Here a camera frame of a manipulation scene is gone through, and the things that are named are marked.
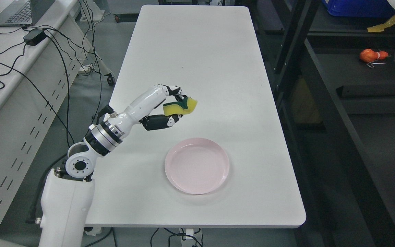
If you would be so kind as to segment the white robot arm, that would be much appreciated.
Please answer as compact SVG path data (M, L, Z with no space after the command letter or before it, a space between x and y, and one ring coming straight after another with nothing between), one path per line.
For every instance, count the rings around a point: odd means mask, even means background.
M134 125L141 124L147 131L170 128L183 115L191 114L196 105L197 101L185 95L181 87L158 84L121 113L105 106L100 115L108 117L90 125L83 140L69 148L63 168L51 169L47 174L41 198L39 246L81 246L94 198L95 181L91 176L97 159L118 147Z

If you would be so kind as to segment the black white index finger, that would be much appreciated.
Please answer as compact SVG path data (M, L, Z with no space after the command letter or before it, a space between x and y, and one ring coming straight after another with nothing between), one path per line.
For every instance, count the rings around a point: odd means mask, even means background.
M165 99L168 97L174 97L175 101L171 103L186 103L188 101L188 97L182 92L182 88L180 86L163 86L163 94L165 95Z

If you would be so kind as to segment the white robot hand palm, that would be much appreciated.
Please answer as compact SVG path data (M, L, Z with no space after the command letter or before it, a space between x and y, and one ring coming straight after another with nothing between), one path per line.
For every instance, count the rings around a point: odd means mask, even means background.
M167 86L153 86L130 103L117 117L110 117L110 124L119 129L131 129L168 96Z

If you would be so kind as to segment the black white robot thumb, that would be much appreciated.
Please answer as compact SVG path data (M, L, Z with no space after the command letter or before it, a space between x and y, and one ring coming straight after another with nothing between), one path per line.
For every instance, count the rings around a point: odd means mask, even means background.
M165 115L150 115L139 120L141 125L147 131L155 131L166 129L174 126L182 118L182 114Z

